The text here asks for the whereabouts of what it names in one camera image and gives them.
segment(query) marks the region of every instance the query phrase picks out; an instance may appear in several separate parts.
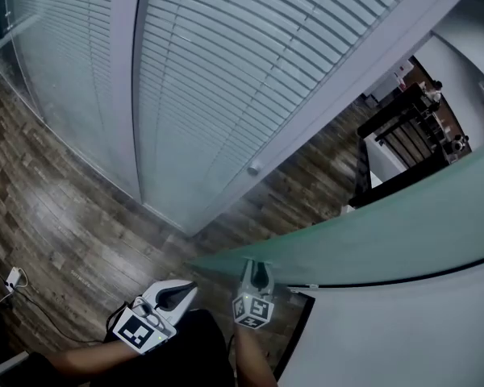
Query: human arm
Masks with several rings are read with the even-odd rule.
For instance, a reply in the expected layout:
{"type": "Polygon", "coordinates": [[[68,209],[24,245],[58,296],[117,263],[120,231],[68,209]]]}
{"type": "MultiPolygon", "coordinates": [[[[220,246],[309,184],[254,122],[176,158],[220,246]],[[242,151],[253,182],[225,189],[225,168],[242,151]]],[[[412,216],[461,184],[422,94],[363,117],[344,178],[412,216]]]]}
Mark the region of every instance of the human arm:
{"type": "Polygon", "coordinates": [[[240,387],[277,387],[254,330],[235,324],[235,354],[240,387]]]}
{"type": "Polygon", "coordinates": [[[48,354],[45,358],[65,377],[88,381],[139,354],[123,341],[48,354]]]}

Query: black sleeve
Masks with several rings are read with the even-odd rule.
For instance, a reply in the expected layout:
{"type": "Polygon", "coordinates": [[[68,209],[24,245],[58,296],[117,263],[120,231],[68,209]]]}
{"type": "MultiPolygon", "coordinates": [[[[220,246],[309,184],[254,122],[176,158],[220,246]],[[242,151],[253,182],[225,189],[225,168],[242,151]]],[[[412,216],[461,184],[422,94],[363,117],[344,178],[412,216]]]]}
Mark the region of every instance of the black sleeve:
{"type": "Polygon", "coordinates": [[[70,386],[70,384],[50,362],[41,354],[33,352],[29,357],[8,372],[0,376],[0,386],[38,385],[70,386]]]}

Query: wooden floor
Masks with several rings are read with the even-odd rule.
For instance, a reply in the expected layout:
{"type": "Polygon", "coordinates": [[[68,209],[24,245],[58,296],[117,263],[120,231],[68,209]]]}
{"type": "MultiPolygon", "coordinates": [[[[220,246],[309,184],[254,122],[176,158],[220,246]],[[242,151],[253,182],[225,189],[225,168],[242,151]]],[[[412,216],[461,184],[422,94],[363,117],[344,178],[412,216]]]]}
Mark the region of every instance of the wooden floor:
{"type": "MultiPolygon", "coordinates": [[[[23,268],[23,290],[66,334],[101,339],[106,317],[155,280],[196,280],[197,307],[232,334],[231,286],[186,261],[333,218],[353,195],[355,129],[370,116],[360,102],[337,119],[209,227],[187,238],[104,181],[40,124],[0,78],[0,273],[23,268]]],[[[0,281],[0,298],[6,293],[0,281]]],[[[32,304],[13,296],[0,328],[13,351],[76,347],[32,304]]],[[[303,307],[277,301],[261,342],[276,365],[303,307]]]]}

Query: wall outlet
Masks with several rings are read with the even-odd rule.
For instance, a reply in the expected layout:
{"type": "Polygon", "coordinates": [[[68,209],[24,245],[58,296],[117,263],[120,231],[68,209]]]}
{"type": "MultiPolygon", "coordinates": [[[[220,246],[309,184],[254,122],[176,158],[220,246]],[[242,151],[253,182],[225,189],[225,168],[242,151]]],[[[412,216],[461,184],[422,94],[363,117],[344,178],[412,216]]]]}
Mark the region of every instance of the wall outlet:
{"type": "Polygon", "coordinates": [[[6,279],[7,291],[12,293],[15,290],[16,285],[18,285],[21,277],[22,277],[22,273],[19,271],[19,269],[16,267],[13,267],[9,273],[9,276],[6,279]]]}

